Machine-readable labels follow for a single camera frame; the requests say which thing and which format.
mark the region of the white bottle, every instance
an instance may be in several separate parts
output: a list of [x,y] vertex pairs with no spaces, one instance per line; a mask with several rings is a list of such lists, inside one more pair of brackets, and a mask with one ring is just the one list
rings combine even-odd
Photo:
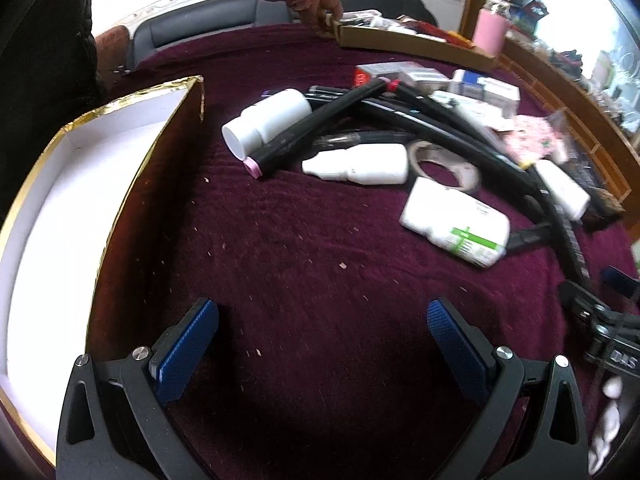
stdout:
[[539,160],[534,166],[554,201],[569,220],[577,221],[582,218],[589,205],[589,194],[550,160]]
[[304,94],[289,88],[245,108],[239,117],[222,126],[222,136],[231,153],[245,160],[310,113]]
[[404,184],[409,160],[402,144],[359,144],[320,152],[302,163],[302,171],[322,180],[350,180],[364,186]]
[[400,223],[479,267],[491,267],[504,255],[511,230],[503,213],[424,177],[416,179]]

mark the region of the hand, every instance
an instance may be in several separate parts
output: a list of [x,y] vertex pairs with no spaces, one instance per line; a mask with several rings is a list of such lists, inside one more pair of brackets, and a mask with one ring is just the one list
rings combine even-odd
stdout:
[[314,0],[311,6],[304,10],[300,10],[300,21],[306,23],[311,29],[318,34],[326,33],[326,12],[332,13],[336,20],[340,20],[344,9],[340,0]]

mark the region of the white dropper bottle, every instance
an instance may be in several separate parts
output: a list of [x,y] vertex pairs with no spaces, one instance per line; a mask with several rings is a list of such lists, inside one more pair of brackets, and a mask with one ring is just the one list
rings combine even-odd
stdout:
[[320,152],[302,163],[302,171],[322,180],[349,180],[363,186],[404,184],[409,161],[403,144],[359,144]]

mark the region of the person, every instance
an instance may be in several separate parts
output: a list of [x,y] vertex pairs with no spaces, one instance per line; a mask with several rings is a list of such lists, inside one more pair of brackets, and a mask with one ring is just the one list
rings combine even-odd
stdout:
[[[340,0],[284,1],[324,32]],[[0,223],[40,153],[66,123],[104,103],[91,0],[0,0]]]

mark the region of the black leather chair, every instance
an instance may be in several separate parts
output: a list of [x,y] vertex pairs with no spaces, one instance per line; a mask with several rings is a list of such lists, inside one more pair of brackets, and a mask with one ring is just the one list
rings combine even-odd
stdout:
[[[344,10],[378,9],[386,18],[407,14],[438,25],[421,0],[342,0]],[[172,10],[143,22],[127,52],[126,69],[133,70],[158,50],[199,36],[238,28],[292,23],[296,13],[283,2],[264,0],[207,0]]]

